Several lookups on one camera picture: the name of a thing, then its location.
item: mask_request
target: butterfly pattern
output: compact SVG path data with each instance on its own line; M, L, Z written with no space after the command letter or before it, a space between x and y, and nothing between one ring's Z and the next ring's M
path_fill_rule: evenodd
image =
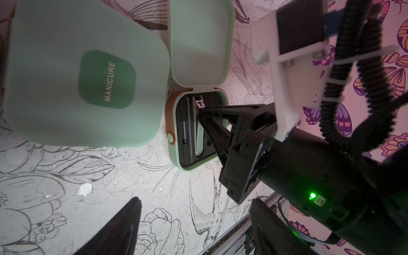
M384 21L385 16L387 16L388 10L390 9L390 1L383 1L383 0L374 0L373 4L381 3L381 15L380 20Z
M405 147L408 144L408 134L403 133L400 136L391 135L390 138L381 146L383 151L381 155L384 157L389 157L399 149Z
M296 212L296 213L298 213L298 214L300 214L300 215L306 216L306 214L304 214L303 212L301 212L299 209L297 209L297 208L296 208L294 205L292 205L292 204L290 204L289 208L290 208L292 211L294 211L294 212Z
M336 48L333 45L329 46L330 53L328 56L323 59L323 60L313 60L313 64L316 66L328 66L331 64L333 58L334 58L334 53ZM322 71L322 74L320 78L322 78L325 75L325 72ZM309 125L315 125L316 123L319 122L320 120L320 107L303 107L303 112L306 115L306 121ZM336 118L336 124L337 128L343 135L350 135L353 128L351 124L351 118L350 115L344 106L344 104L339 103L337 106L337 118Z
M350 255L362 255L362 254L358 253L357 251L353 251L353 250L350 250L350 249L344 249L344 251L347 252L347 254L350 254Z
M336 245L337 246L343 246L346 243L346 240L341 239Z
M402 23L397 34L397 42L408 53L408 20Z
M385 73L390 83L391 94L394 98L398 98L404 94L405 91L405 69L408 67L408 55L399 56L398 52L388 54L383 58L384 63L395 64L398 67L385 67ZM354 91L358 95L365 95L364 87L360 77L358 77L353 84Z

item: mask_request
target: nail file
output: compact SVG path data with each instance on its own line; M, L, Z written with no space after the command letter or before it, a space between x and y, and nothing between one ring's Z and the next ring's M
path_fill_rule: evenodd
M191 107L193 108L193 137L194 137L194 154L197 156L197 103L195 97L191 97Z
M188 143L189 143L189 147L190 147L190 160L189 162L192 163L193 162L193 143L195 141L195 137L192 137L191 134L191 113L190 113L190 108L191 108L191 104L190 104L190 100L188 98L187 99L187 113L188 113Z
M200 155L204 148L204 128L200 122L197 122L197 136L195 144L195 155Z
M201 123L197 120L198 109L204 108L203 97L200 96L199 100L196 100L195 97L192 97L194 109L195 109L195 116L193 120L194 125L194 138L195 138L195 155L198 156L203 152L204 149L204 128L202 127Z

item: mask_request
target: purple butterfly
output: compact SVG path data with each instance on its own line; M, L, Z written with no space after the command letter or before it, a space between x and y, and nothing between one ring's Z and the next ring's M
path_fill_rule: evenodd
M364 156L366 156L368 158L372 157L371 153L369 153L368 151L364 152L363 154L364 154Z
M346 243L344 239L341 239L338 243L337 246L343 246Z
M334 52L336 51L336 47L333 45L329 45L330 52L328 56L323 59L323 60L313 60L313 65L315 66L329 66L331 64L332 59L334 58ZM324 76L325 71L322 71L322 74L320 75L320 79Z
M313 65L315 66L328 66L330 65L332 59L334 58L334 53L336 48L333 45L329 45L330 53L324 60L313 60ZM325 72L322 71L320 79L324 76ZM320 107L303 107L303 112L306 115L306 121L309 125L314 125L320 120ZM337 119L336 119L337 128L343 135L350 135L352 131L351 118L348 114L348 111L342 103L339 103L337 107Z
M306 121L309 125L314 125L320 120L320 107L311 108L303 107L303 112L306 115ZM350 135L352 131L351 118L348 111L342 103L337 106L337 128L343 135Z

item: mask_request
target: mint green case lid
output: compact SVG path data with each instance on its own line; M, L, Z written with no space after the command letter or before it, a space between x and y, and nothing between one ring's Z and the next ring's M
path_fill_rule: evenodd
M141 146L157 134L167 48L100 2L18 1L7 61L4 115L27 139Z
M173 80L187 88L222 84L235 22L231 0L168 0L168 5Z

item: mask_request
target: leaf drawing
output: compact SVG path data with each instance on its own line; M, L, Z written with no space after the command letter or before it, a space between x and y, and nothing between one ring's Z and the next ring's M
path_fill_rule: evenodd
M242 215L241 215L241 217L243 217L244 215L246 215L247 213L249 213L249 209L251 208L251 206L249 205L249 204L247 204L245 207L244 207L244 210L242 211Z
M66 160L50 171L39 171L50 173L67 182L84 184L100 180L114 168L115 166L102 158L87 155Z
M228 208L228 211L234 215L234 220L237 221L239 219L239 215L241 213L241 206L234 202Z
M177 172L176 172L176 174L174 175L173 181L171 182L171 186L170 186L170 197L173 196L174 188L175 188L175 186L176 186L176 181L177 181L177 178L178 178L178 175L180 174L180 172L181 172L181 170L180 170L180 169L177 169Z
M115 0L101 0L104 4L150 30L167 30L167 0L147 0L125 11Z
M269 81L269 70L260 65L256 65L251 56L249 42L242 43L240 38L233 38L234 48L231 55L230 74L235 74L236 78L248 90L244 95L241 104L261 104L269 103L273 97L273 88Z
M159 186L159 184L164 180L164 178L174 169L176 168L175 165L173 164L168 164L168 165L164 165L164 166L150 166L147 164L143 164L138 162L139 165L141 166L142 169L147 170L147 171L162 171L162 170L167 170L167 172L164 174L164 176L162 176L162 178L160 178L160 180L157 182L156 186L153 189L153 192L156 190L156 188ZM174 188L175 188L175 184L177 181L177 177L180 174L180 169L177 168L177 172L173 177L173 181L171 182L170 185L170 196L173 196L174 193Z
M249 28L251 23L271 12L270 9L265 7L241 4L239 0L233 0L233 3L236 5L235 19L238 21L235 23L235 26L239 28Z
M265 203L265 200L268 198L267 196L258 196L258 192L255 192L255 197L253 199L248 199L248 201L253 201L259 198L262 202Z

